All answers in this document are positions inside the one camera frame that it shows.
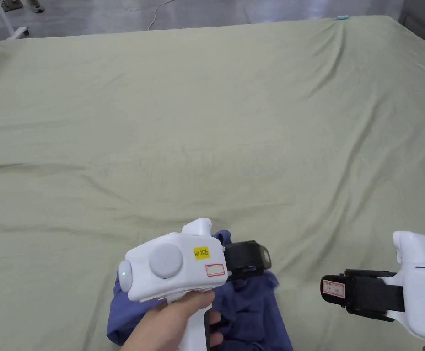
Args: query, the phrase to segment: gray circular button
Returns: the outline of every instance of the gray circular button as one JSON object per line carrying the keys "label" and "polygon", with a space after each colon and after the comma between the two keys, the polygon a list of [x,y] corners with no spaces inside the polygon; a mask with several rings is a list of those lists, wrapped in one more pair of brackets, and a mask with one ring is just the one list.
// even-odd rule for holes
{"label": "gray circular button", "polygon": [[178,274],[183,266],[183,255],[173,244],[161,244],[152,250],[149,267],[160,278],[171,278]]}

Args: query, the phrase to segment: finger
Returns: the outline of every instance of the finger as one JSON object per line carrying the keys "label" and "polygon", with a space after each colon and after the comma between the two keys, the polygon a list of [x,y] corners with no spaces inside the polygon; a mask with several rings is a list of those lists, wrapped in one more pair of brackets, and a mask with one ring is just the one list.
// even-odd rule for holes
{"label": "finger", "polygon": [[178,313],[189,318],[199,309],[206,308],[211,305],[214,298],[215,293],[212,290],[206,292],[191,291],[171,306],[175,307]]}
{"label": "finger", "polygon": [[209,324],[216,324],[220,322],[220,319],[222,318],[222,315],[218,311],[211,311],[209,315]]}
{"label": "finger", "polygon": [[210,347],[220,345],[224,341],[224,336],[221,333],[214,333],[210,338]]}
{"label": "finger", "polygon": [[143,319],[149,320],[150,318],[153,318],[157,313],[162,311],[165,307],[167,307],[167,303],[161,303],[155,306],[153,309],[150,309],[149,311],[147,311]]}

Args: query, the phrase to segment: human hand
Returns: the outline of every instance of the human hand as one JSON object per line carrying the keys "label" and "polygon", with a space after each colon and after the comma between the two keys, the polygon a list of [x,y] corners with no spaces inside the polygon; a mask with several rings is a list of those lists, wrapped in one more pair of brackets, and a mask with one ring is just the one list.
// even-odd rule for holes
{"label": "human hand", "polygon": [[[175,303],[166,303],[152,309],[141,319],[121,351],[175,351],[185,334],[188,318],[199,309],[208,307],[215,293],[189,292]],[[210,324],[220,321],[220,313],[210,313]],[[220,333],[213,333],[210,346],[217,346],[224,340]]]}

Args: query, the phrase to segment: white label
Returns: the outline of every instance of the white label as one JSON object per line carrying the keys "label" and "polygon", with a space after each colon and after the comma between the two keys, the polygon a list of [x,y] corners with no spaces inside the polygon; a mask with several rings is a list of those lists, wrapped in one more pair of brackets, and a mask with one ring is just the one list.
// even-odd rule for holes
{"label": "white label", "polygon": [[340,282],[323,280],[323,292],[328,295],[346,298],[346,285]]}
{"label": "white label", "polygon": [[224,265],[206,265],[206,272],[208,277],[223,276],[226,273]]}

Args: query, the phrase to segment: electrical cable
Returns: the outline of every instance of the electrical cable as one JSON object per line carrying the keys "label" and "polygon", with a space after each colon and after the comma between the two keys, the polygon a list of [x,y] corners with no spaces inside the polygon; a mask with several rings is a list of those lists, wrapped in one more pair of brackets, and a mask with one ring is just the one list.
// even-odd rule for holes
{"label": "electrical cable", "polygon": [[173,1],[176,1],[176,0],[168,0],[168,1],[164,2],[163,4],[160,4],[159,6],[157,6],[157,7],[155,8],[155,11],[154,11],[154,20],[152,21],[152,23],[151,23],[151,24],[149,25],[149,27],[147,28],[147,30],[148,30],[148,31],[150,31],[150,30],[151,30],[151,26],[154,24],[154,22],[155,22],[155,20],[156,20],[156,18],[157,18],[157,9],[158,9],[160,6],[166,5],[166,4],[168,4],[169,2],[173,2]]}

